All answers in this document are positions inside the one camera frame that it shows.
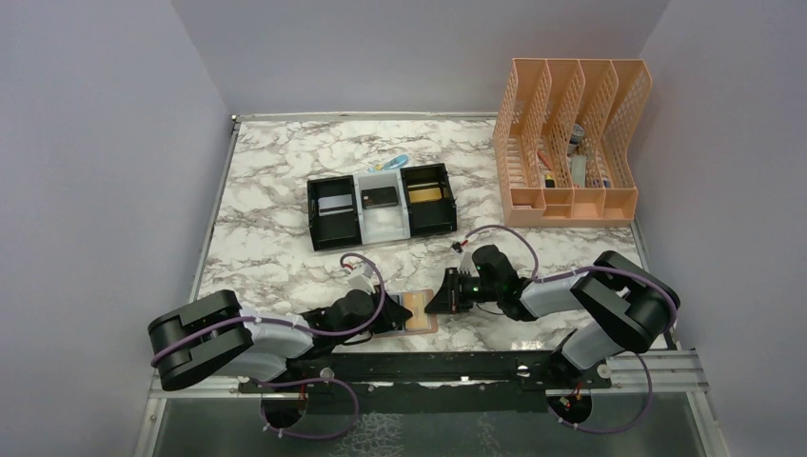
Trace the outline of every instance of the blue object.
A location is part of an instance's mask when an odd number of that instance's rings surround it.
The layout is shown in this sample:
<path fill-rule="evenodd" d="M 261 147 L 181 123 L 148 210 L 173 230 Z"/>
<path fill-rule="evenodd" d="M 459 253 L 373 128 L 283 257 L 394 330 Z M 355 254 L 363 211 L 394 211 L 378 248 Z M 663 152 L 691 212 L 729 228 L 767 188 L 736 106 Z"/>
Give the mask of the blue object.
<path fill-rule="evenodd" d="M 367 171 L 382 171 L 387 169 L 400 169 L 404 165 L 409 163 L 409 156 L 406 154 L 401 154 L 398 157 L 390 160 L 385 164 L 379 164 L 371 169 L 367 169 Z"/>

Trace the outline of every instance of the table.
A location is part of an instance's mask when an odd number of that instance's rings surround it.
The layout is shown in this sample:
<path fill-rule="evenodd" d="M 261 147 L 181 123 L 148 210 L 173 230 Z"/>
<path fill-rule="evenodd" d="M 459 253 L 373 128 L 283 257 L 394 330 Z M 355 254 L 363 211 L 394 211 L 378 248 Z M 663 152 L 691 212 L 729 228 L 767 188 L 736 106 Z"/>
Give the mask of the table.
<path fill-rule="evenodd" d="M 338 259 L 314 252 L 308 234 L 308 179 L 365 171 L 399 154 L 410 165 L 445 163 L 457 201 L 459 230 L 442 236 L 356 247 L 374 260 L 388 290 L 437 289 L 458 256 L 450 244 L 472 228 L 502 222 L 494 120 L 270 121 L 241 124 L 215 220 L 199 294 L 235 290 L 242 305 L 279 314 L 330 306 L 349 290 Z M 519 229 L 538 251 L 540 275 L 591 264 L 615 250 L 640 265 L 630 228 Z M 509 233 L 487 232 L 470 247 L 495 243 L 526 275 L 532 257 Z M 488 308 L 496 310 L 495 305 Z M 474 308 L 438 318 L 436 333 L 377 338 L 338 351 L 551 349 L 591 321 L 567 311 L 514 322 Z M 654 348 L 666 348 L 663 338 Z"/>

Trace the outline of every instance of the perforated divider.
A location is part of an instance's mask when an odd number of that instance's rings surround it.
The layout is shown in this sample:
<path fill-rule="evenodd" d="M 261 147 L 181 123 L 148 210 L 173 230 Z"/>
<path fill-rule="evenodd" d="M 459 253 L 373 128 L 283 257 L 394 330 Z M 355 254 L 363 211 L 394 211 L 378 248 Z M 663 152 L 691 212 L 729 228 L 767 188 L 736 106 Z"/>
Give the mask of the perforated divider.
<path fill-rule="evenodd" d="M 638 193 L 627 148 L 651 84 L 641 60 L 514 59 L 494 128 L 504 222 L 630 224 Z M 585 130 L 575 151 L 586 157 L 580 188 L 567 158 L 576 123 Z"/>

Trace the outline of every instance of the marble tabletop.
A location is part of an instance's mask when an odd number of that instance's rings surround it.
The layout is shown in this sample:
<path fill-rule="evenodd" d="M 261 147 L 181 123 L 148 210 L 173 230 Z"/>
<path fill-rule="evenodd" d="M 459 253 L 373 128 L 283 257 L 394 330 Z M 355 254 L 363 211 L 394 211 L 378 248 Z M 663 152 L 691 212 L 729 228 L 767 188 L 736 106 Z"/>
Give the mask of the marble tabletop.
<path fill-rule="evenodd" d="M 445 163 L 457 201 L 459 230 L 442 236 L 356 247 L 374 260 L 390 291 L 437 289 L 456 266 L 449 247 L 472 228 L 502 222 L 492 145 L 493 120 L 247 122 L 241 124 L 199 291 L 235 290 L 245 307 L 280 314 L 326 307 L 349 290 L 339 266 L 344 250 L 314 252 L 305 182 L 365 171 L 402 153 L 409 165 Z M 640 262 L 629 228 L 519 229 L 540 257 L 540 275 L 588 265 L 604 250 Z M 506 232 L 472 237 L 495 243 L 521 274 L 532 257 Z M 498 311 L 495 304 L 487 308 Z M 440 315 L 436 333 L 378 338 L 338 351 L 551 349 L 591 318 L 567 311 L 514 322 L 476 308 Z M 663 341 L 655 347 L 663 348 Z"/>

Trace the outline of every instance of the wall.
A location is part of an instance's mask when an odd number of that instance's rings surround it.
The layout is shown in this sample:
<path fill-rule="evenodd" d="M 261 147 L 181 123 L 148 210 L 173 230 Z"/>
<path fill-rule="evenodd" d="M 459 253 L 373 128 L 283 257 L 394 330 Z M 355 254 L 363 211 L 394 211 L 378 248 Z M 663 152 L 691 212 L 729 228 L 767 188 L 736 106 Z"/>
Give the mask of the wall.
<path fill-rule="evenodd" d="M 238 114 L 499 109 L 513 57 L 636 57 L 669 0 L 173 0 Z"/>
<path fill-rule="evenodd" d="M 167 0 L 2 2 L 0 454 L 131 454 L 230 125 Z"/>
<path fill-rule="evenodd" d="M 805 18 L 797 0 L 673 0 L 641 53 L 638 219 L 735 457 L 807 445 Z"/>

